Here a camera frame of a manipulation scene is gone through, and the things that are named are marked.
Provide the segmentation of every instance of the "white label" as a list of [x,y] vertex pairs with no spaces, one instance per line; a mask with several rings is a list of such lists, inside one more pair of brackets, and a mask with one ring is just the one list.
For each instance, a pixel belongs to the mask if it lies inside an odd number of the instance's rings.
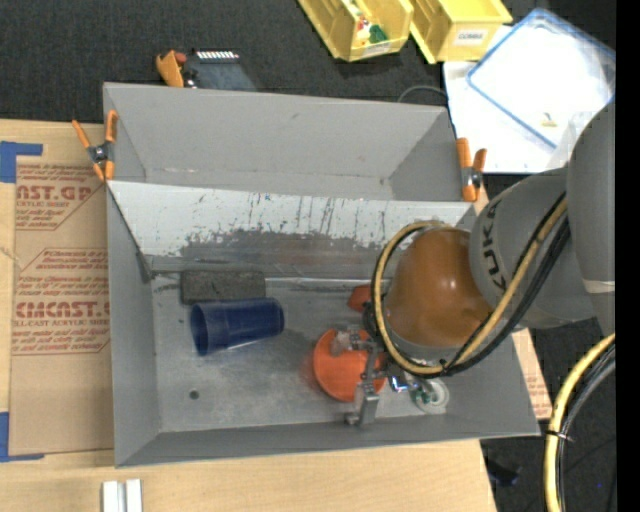
[[456,34],[456,38],[453,41],[455,46],[480,46],[489,30],[486,28],[468,28],[465,30],[459,30]]
[[363,57],[373,57],[374,55],[382,55],[391,49],[391,41],[383,41],[381,43],[371,44],[362,52]]

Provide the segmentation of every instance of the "yellow box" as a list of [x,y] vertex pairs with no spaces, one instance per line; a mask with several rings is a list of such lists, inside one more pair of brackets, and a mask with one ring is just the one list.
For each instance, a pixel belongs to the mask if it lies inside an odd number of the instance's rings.
[[[336,59],[352,62],[396,53],[409,39],[411,0],[298,0],[298,3]],[[364,39],[359,28],[363,18],[370,26],[379,26],[386,39],[380,42]]]
[[411,35],[431,64],[480,60],[496,31],[513,21],[500,0],[411,0]]

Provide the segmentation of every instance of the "orange clamp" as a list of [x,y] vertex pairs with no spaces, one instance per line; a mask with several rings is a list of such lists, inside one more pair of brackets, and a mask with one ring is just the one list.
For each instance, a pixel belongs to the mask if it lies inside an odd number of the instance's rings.
[[[110,110],[107,114],[105,127],[105,143],[102,146],[92,146],[89,141],[89,137],[87,137],[87,133],[84,131],[84,128],[82,128],[80,123],[75,119],[71,121],[71,125],[75,129],[82,147],[92,154],[91,160],[93,161],[93,170],[97,174],[98,178],[100,178],[100,181],[104,181],[105,179],[111,180],[114,176],[115,165],[113,161],[109,159],[109,155],[106,154],[106,149],[109,145],[116,142],[118,120],[118,113],[115,110]],[[98,151],[102,151],[103,153],[103,156],[100,158],[95,156],[95,153]]]

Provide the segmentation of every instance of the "blue tape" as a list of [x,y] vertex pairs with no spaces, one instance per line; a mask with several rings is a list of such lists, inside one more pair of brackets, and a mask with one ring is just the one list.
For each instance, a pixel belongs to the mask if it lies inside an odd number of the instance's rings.
[[9,413],[0,412],[0,464],[13,460],[36,460],[44,455],[20,455],[9,457]]
[[24,144],[22,142],[0,142],[0,182],[16,182],[16,159],[22,156],[42,155],[42,144]]

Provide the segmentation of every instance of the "cardboard box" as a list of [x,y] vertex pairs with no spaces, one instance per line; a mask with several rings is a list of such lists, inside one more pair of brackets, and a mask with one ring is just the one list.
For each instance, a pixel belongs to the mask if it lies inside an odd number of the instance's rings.
[[[87,131],[102,142],[101,125]],[[2,121],[0,140],[41,153],[18,155],[2,203],[15,205],[15,252],[3,263],[15,268],[11,382],[2,386],[10,392],[9,454],[109,448],[105,187],[69,123]]]

